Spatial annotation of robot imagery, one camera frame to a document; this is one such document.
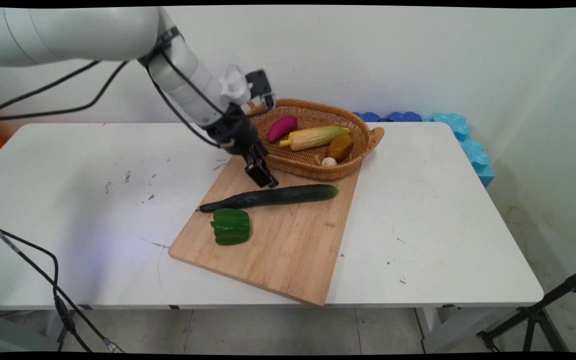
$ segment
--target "cable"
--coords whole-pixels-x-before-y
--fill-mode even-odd
[[[58,80],[53,81],[53,82],[51,82],[51,83],[48,84],[48,85],[42,86],[42,87],[40,87],[39,89],[35,89],[35,90],[33,90],[33,91],[30,91],[30,92],[28,92],[28,93],[25,93],[25,94],[23,94],[23,95],[21,95],[21,96],[18,96],[18,97],[16,97],[16,98],[13,98],[12,100],[8,100],[8,101],[6,101],[6,102],[4,102],[3,104],[0,105],[0,110],[8,107],[9,105],[13,105],[14,103],[16,103],[16,102],[18,102],[18,101],[22,101],[22,100],[24,100],[24,99],[26,99],[26,98],[30,98],[30,96],[37,95],[37,94],[42,93],[42,92],[44,92],[44,91],[46,91],[46,90],[48,90],[48,89],[52,89],[52,88],[54,88],[55,86],[61,84],[62,82],[65,82],[66,80],[68,80],[68,79],[70,79],[70,78],[72,78],[72,77],[74,77],[74,76],[76,76],[76,75],[79,75],[80,73],[83,73],[84,71],[92,68],[93,66],[96,66],[96,64],[99,64],[100,62],[101,62],[101,61],[92,61],[91,63],[87,64],[86,66],[83,66],[82,68],[79,68],[79,69],[77,69],[77,70],[69,73],[68,75],[66,75],[66,76],[64,76],[64,77],[62,77],[62,78],[60,78],[60,79],[58,79]]]
[[[179,75],[186,83],[188,83],[188,85],[190,85],[190,87],[194,90],[194,92],[196,92],[197,95],[199,95],[206,102],[206,104],[210,105],[210,107],[213,108],[216,112],[218,112],[221,116],[229,118],[229,119],[246,119],[246,118],[252,118],[252,117],[256,117],[256,116],[262,116],[263,114],[272,110],[272,109],[266,109],[266,110],[263,110],[262,112],[259,112],[258,114],[253,114],[253,115],[245,114],[243,116],[232,116],[232,115],[225,114],[221,109],[219,109],[219,107],[217,107],[217,105],[215,105],[214,102],[210,101],[210,99],[206,95],[204,95],[204,93],[199,88],[197,88],[197,86],[195,86],[195,84],[192,81],[190,81],[188,76],[184,75],[184,73],[182,73],[182,71],[179,70],[175,66],[175,64],[172,63],[172,60],[170,59],[170,57],[168,55],[166,55],[166,52],[164,52],[164,50],[160,49],[159,52],[164,57],[164,59],[166,59],[166,62],[174,70],[174,72],[177,75]]]
[[[96,94],[96,96],[93,98],[93,100],[92,100],[91,102],[87,103],[86,105],[82,105],[82,106],[78,106],[78,107],[73,107],[73,108],[71,108],[71,109],[62,109],[62,110],[53,110],[53,111],[44,111],[44,112],[32,112],[32,113],[29,113],[29,114],[16,114],[16,115],[0,116],[0,121],[12,120],[12,119],[26,119],[26,118],[29,118],[29,117],[55,116],[55,115],[59,115],[59,114],[68,114],[68,113],[74,113],[74,112],[79,112],[79,111],[82,111],[82,110],[86,110],[86,109],[88,109],[89,107],[92,107],[94,104],[96,104],[96,103],[98,102],[98,100],[101,98],[101,96],[104,95],[104,93],[105,93],[106,89],[108,88],[108,86],[110,86],[110,83],[112,83],[113,80],[115,79],[115,76],[117,76],[117,74],[119,73],[119,71],[121,71],[121,70],[124,68],[124,66],[126,66],[126,64],[128,64],[128,61],[123,61],[119,66],[117,66],[117,68],[112,72],[112,75],[110,75],[110,77],[108,78],[108,80],[106,80],[105,84],[103,84],[103,87],[102,87],[101,90],[98,92],[98,94]],[[30,94],[30,95],[28,95],[28,94],[19,96],[19,98],[25,99],[25,98],[28,98],[29,96],[35,95],[34,93],[32,93],[32,94]],[[10,102],[10,101],[7,101],[7,103],[12,104],[13,102],[16,102],[16,101],[18,101],[18,100],[13,101],[13,102]]]
[[[52,252],[46,250],[45,248],[43,248],[41,246],[37,246],[36,244],[33,244],[30,241],[26,241],[26,240],[22,239],[21,237],[18,237],[17,235],[9,233],[6,230],[0,229],[0,231],[4,235],[6,235],[7,237],[15,239],[16,241],[20,242],[21,244],[26,244],[27,246],[30,246],[30,248],[34,248],[36,250],[39,250],[42,253],[44,253],[44,254],[46,254],[52,258],[52,262],[54,264],[54,276],[52,278],[54,285],[52,286],[52,295],[57,297],[57,280],[59,279],[59,263],[57,262],[57,256],[55,256]]]
[[[30,266],[32,266],[32,268],[34,268],[37,272],[39,272],[52,286],[53,289],[56,289],[56,291],[59,292],[59,294],[61,294],[61,296],[63,296],[64,299],[66,299],[67,303],[70,305],[70,307],[83,319],[83,321],[86,322],[86,324],[90,327],[90,329],[103,341],[103,343],[109,347],[109,349],[114,346],[117,349],[119,349],[119,347],[117,346],[117,344],[114,344],[114,342],[111,342],[107,337],[105,337],[94,325],[93,323],[88,319],[88,317],[86,317],[86,315],[84,315],[84,313],[77,307],[77,305],[75,305],[75,303],[73,303],[73,301],[71,300],[70,297],[68,297],[68,295],[64,292],[64,290],[61,289],[61,287],[59,287],[59,285],[57,285],[57,282],[52,280],[50,278],[50,276],[48,276],[48,274],[46,274],[46,272],[44,272],[39,266],[37,266],[37,264],[35,264],[35,262],[33,262],[32,260],[30,260],[30,258],[28,256],[25,255],[25,253],[23,253],[21,250],[19,250],[13,243],[10,242],[10,240],[8,240],[6,238],[6,236],[10,236],[12,239],[15,239],[19,242],[22,242],[23,244],[26,244],[34,249],[37,249],[39,251],[42,251],[43,253],[46,253],[48,255],[50,255],[50,257],[53,259],[53,261],[55,262],[55,276],[57,276],[57,257],[55,257],[54,254],[50,253],[50,251],[41,248],[41,246],[38,246],[36,244],[32,244],[29,241],[26,241],[24,239],[22,239],[21,237],[18,237],[16,235],[10,234],[9,232],[5,231],[5,230],[1,230],[0,229],[0,238],[10,247],[12,248],[16,253],[18,253],[18,255],[24,259],[28,264],[30,264]],[[77,341],[81,344],[81,346],[89,353],[91,353],[92,351],[90,350],[90,348],[83,342],[82,338],[80,338],[78,335],[75,335],[76,331],[74,330],[74,328],[70,329],[69,331],[73,334],[73,336],[75,337],[75,339],[77,339]]]
[[[188,123],[188,121],[186,121],[186,119],[183,116],[181,116],[181,114],[177,111],[177,109],[175,109],[175,107],[170,103],[170,101],[168,100],[168,98],[166,97],[164,92],[162,91],[162,88],[160,88],[160,86],[157,84],[157,82],[155,82],[155,80],[153,79],[153,76],[151,75],[151,69],[148,67],[148,65],[146,65],[146,71],[148,72],[148,76],[150,76],[150,80],[152,81],[152,84],[155,86],[155,89],[157,89],[157,92],[159,93],[161,98],[164,100],[166,105],[168,105],[170,110],[172,110],[172,112],[174,112],[176,117],[178,117],[179,120],[181,120],[181,122],[184,125],[186,125],[188,127],[188,129],[190,129],[190,131],[193,134],[195,134],[197,137],[199,137],[199,139],[202,139],[202,141],[204,141],[206,144],[208,144],[210,146],[214,146],[215,148],[219,148],[220,146],[217,143],[214,143],[214,142],[206,139],[197,130],[195,130],[195,128],[192,125],[190,125],[190,123]]]

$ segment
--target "floor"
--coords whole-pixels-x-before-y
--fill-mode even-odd
[[[86,316],[126,353],[159,354],[421,354],[422,335],[413,309],[227,309],[84,310]],[[8,317],[41,333],[47,313]],[[451,314],[441,312],[445,321]],[[95,352],[106,347],[78,316],[82,339]],[[521,351],[525,323],[495,340],[501,351]],[[535,328],[533,351],[551,351]],[[83,351],[68,333],[61,351]],[[485,353],[473,336],[448,353]]]

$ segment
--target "corn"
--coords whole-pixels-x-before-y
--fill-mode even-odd
[[[290,146],[291,150],[304,150],[315,146],[328,145],[335,137],[350,134],[350,129],[338,125],[312,127],[288,134],[288,139],[280,141],[279,146]]]

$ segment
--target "white table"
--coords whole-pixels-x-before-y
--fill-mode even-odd
[[[370,126],[386,131],[361,167],[326,307],[422,308],[434,353],[541,300],[450,128]],[[181,123],[25,125],[0,150],[0,228],[52,251],[60,287],[96,310],[302,306],[167,255],[228,158]],[[472,309],[441,325],[444,305]],[[0,310],[53,308],[51,285],[0,240]]]

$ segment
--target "blue foam block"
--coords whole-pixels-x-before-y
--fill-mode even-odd
[[[418,123],[421,121],[420,114],[415,112],[391,112],[388,115],[388,121],[392,121],[393,123]]]
[[[361,118],[364,123],[379,123],[380,116],[374,112],[364,112],[363,114],[361,112],[353,112],[353,114]]]
[[[436,113],[432,114],[428,121],[437,121],[439,123],[448,124],[454,133],[454,136],[457,137],[457,140],[460,142],[465,141],[471,134],[471,127],[466,125],[466,119],[459,114]]]
[[[429,118],[422,119],[422,121],[437,121],[445,123],[450,126],[450,130],[459,141],[459,145],[466,153],[468,161],[472,168],[477,173],[479,180],[484,187],[489,186],[490,182],[495,178],[490,168],[490,156],[484,152],[484,146],[471,138],[471,127],[466,124],[466,119],[459,114],[432,114]]]
[[[490,182],[495,178],[495,173],[492,171],[490,166],[486,166],[482,171],[477,173],[477,176],[484,187],[487,188],[490,185]]]
[[[459,141],[459,145],[476,172],[484,170],[490,163],[490,156],[484,152],[484,145],[471,139],[470,136],[464,141]]]

